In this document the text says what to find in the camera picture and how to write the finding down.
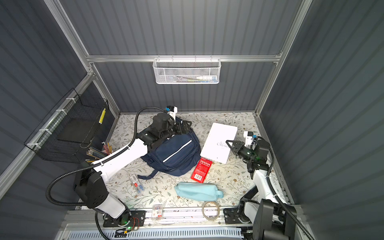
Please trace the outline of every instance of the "white book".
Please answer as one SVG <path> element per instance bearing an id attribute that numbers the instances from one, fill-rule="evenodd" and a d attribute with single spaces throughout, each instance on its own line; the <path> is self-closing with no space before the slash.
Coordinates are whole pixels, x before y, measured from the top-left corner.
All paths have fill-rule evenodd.
<path id="1" fill-rule="evenodd" d="M 231 149 L 225 141 L 234 140 L 236 132 L 235 126 L 213 123 L 200 156 L 226 164 Z"/>

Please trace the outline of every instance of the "white wire mesh basket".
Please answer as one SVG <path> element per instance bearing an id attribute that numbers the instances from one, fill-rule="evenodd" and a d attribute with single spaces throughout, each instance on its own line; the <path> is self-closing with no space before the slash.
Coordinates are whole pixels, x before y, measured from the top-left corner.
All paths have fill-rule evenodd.
<path id="1" fill-rule="evenodd" d="M 158 84 L 217 84 L 220 59 L 161 59 L 153 61 Z"/>

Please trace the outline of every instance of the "gray corrugated wall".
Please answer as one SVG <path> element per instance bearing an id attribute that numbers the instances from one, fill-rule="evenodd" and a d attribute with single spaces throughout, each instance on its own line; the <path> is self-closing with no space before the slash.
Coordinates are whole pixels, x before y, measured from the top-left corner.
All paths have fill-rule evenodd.
<path id="1" fill-rule="evenodd" d="M 93 83 L 83 94 L 100 96 Z M 109 132 L 105 126 L 111 126 L 112 123 L 113 115 L 109 113 L 95 139 L 104 135 L 105 140 Z M 0 200 L 0 239 L 54 239 L 67 210 L 73 207 L 51 204 L 45 198 L 45 190 L 53 179 L 77 167 L 77 164 L 44 161 L 35 156 Z M 73 191 L 73 181 L 74 175 L 60 180 L 54 186 L 52 196 L 63 202 L 77 202 L 79 197 Z"/>
<path id="2" fill-rule="evenodd" d="M 62 0 L 90 55 L 275 55 L 300 0 Z M 96 63 L 121 112 L 254 110 L 272 63 L 223 63 L 219 84 L 159 85 L 149 63 Z"/>
<path id="3" fill-rule="evenodd" d="M 96 63 L 121 112 L 254 110 L 273 63 L 222 63 L 219 84 L 157 84 L 152 63 Z"/>
<path id="4" fill-rule="evenodd" d="M 0 0 L 0 173 L 24 140 L 86 72 L 43 1 Z M 53 239 L 67 208 L 50 204 L 47 185 L 76 164 L 34 157 L 0 200 L 0 239 Z M 76 201 L 73 179 L 54 188 Z"/>
<path id="5" fill-rule="evenodd" d="M 43 1 L 0 1 L 0 173 L 86 71 Z"/>
<path id="6" fill-rule="evenodd" d="M 314 1 L 261 118 L 318 239 L 382 239 L 384 1 Z"/>
<path id="7" fill-rule="evenodd" d="M 279 53 L 299 0 L 62 0 L 91 55 Z"/>

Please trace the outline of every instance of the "table surface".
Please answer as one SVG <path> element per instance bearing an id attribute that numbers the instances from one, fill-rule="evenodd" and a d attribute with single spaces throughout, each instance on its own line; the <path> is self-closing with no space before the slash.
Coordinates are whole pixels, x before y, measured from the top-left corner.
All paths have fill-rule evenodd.
<path id="1" fill-rule="evenodd" d="M 152 123 L 154 114 L 141 114 L 137 125 L 140 132 Z M 192 121 L 192 128 L 200 141 L 200 146 L 208 136 L 209 130 L 214 122 L 238 127 L 235 140 L 244 141 L 243 131 L 253 131 L 259 135 L 259 131 L 252 113 L 193 113 L 177 114 L 181 119 Z M 121 115 L 113 132 L 110 144 L 117 150 L 128 144 L 133 136 L 135 115 Z M 111 178 L 106 184 L 110 193 L 121 199 L 130 209 L 152 208 L 154 204 L 162 204 L 163 207 L 201 207 L 204 202 L 179 197 L 174 187 L 179 182 L 195 182 L 190 179 L 193 167 L 188 173 L 175 177 L 158 172 L 153 179 L 141 180 L 146 188 L 138 194 L 131 185 L 129 177 L 132 174 L 149 175 L 153 169 L 138 158 L 128 164 Z M 274 170 L 271 172 L 272 183 L 277 191 L 282 194 Z M 215 184 L 219 190 L 224 192 L 224 198 L 218 199 L 220 206 L 235 206 L 241 197 L 250 190 L 254 183 L 247 172 L 247 166 L 241 159 L 230 153 L 226 164 L 214 162 L 211 166 L 204 183 Z M 256 194 L 254 199 L 260 201 Z"/>

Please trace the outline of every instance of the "backpack strap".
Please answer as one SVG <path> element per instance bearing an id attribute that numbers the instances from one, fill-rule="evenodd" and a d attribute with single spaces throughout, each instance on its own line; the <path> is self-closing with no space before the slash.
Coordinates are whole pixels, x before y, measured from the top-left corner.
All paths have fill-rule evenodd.
<path id="1" fill-rule="evenodd" d="M 137 178 L 149 180 L 149 179 L 152 179 L 156 175 L 157 172 L 158 172 L 157 170 L 153 170 L 153 172 L 151 174 L 149 174 L 148 176 L 138 175 Z"/>

